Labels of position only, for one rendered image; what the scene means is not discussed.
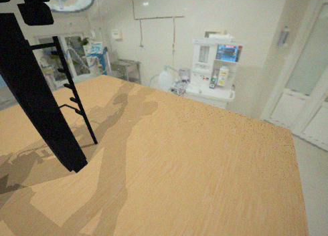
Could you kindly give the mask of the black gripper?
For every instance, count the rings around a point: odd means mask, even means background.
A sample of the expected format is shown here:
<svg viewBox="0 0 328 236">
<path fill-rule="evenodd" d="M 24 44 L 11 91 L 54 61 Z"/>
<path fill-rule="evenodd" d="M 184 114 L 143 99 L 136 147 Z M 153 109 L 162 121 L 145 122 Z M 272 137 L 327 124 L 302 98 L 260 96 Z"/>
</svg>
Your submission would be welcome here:
<svg viewBox="0 0 328 236">
<path fill-rule="evenodd" d="M 54 23 L 50 7 L 44 2 L 50 0 L 24 0 L 25 3 L 17 4 L 21 16 L 27 25 L 51 25 Z"/>
</svg>

